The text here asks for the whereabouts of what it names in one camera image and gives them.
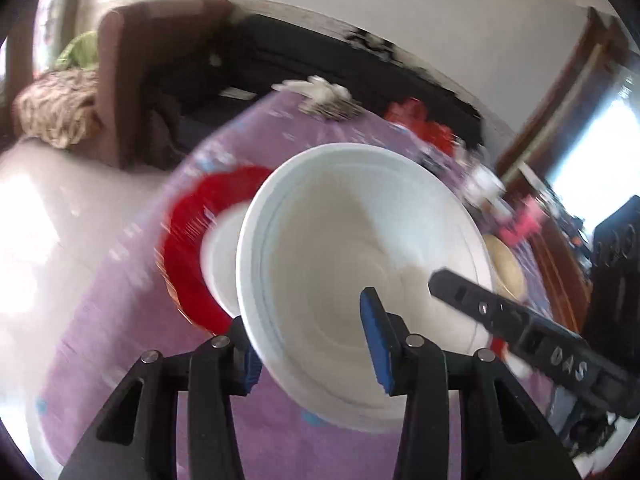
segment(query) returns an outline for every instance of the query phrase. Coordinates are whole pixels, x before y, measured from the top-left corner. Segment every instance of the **brown sofa armrest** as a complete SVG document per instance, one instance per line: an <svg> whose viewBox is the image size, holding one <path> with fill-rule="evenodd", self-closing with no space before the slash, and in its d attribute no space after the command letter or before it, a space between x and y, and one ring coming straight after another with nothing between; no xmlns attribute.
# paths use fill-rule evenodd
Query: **brown sofa armrest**
<svg viewBox="0 0 640 480"><path fill-rule="evenodd" d="M227 0L149 0L103 17L96 96L102 160L123 167L145 142L140 91L146 72L212 40L233 9Z"/></svg>

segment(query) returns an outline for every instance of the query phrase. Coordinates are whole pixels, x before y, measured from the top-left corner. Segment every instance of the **white plate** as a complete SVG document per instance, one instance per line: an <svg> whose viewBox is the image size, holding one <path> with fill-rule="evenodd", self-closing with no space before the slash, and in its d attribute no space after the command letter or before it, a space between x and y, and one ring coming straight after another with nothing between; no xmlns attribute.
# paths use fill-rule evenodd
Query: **white plate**
<svg viewBox="0 0 640 480"><path fill-rule="evenodd" d="M220 213L209 226L200 246L200 270L209 292L231 317L240 316L236 292L236 249L249 202L237 203Z"/></svg>
<svg viewBox="0 0 640 480"><path fill-rule="evenodd" d="M375 286L411 332L471 354L488 333L431 297L441 267L492 290L482 237L444 184L383 148L319 146L279 167L246 214L236 259L244 326L303 408L346 428L395 429L405 400L376 381L360 292Z"/></svg>

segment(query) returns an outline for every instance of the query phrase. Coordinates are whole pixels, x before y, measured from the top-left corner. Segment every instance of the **black sofa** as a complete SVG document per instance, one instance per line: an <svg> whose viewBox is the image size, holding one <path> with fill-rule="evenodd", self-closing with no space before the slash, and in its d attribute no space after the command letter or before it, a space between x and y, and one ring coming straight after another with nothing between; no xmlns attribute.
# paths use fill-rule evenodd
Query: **black sofa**
<svg viewBox="0 0 640 480"><path fill-rule="evenodd" d="M220 67L210 66L212 50L222 60ZM167 72L171 71L173 75L167 78ZM311 75L344 86L362 106L380 116L392 102L418 98L428 108L430 120L452 128L470 148L482 144L480 114L452 91L345 41L259 14L217 33L199 60L179 60L161 75L156 73L150 78L149 85L161 87L163 94L180 93L175 89L187 81L193 86L188 93L197 95L197 99L169 96L167 100L167 95L163 95L162 105L153 99L150 106L158 109L166 123L179 158L217 127L267 95L272 84L285 79L306 80ZM218 92L227 87L254 92L256 96L251 100L219 96Z"/></svg>

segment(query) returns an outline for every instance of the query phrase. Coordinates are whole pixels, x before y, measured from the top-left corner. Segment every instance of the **blue gripper pad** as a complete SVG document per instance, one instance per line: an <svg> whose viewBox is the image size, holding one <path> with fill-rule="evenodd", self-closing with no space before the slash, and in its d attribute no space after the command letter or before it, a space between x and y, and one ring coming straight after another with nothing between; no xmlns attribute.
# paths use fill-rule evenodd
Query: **blue gripper pad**
<svg viewBox="0 0 640 480"><path fill-rule="evenodd" d="M394 343L398 344L398 340L376 289L372 286L365 288L360 293L360 320L364 335L367 338L376 378L382 384L385 393L390 395L395 385L392 350L394 349Z"/></svg>
<svg viewBox="0 0 640 480"><path fill-rule="evenodd" d="M260 379L260 372L262 371L262 361L255 352L254 347L249 345L249 348L244 353L244 387L246 392L249 393L258 379Z"/></svg>

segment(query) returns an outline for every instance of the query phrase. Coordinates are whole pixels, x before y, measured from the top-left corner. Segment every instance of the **beige blanket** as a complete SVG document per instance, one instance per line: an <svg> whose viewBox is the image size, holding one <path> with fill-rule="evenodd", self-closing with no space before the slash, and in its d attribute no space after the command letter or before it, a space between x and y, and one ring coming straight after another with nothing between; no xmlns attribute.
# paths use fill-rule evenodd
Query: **beige blanket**
<svg viewBox="0 0 640 480"><path fill-rule="evenodd" d="M72 68L49 72L15 99L14 111L23 132L56 148L67 148L98 127L95 70Z"/></svg>

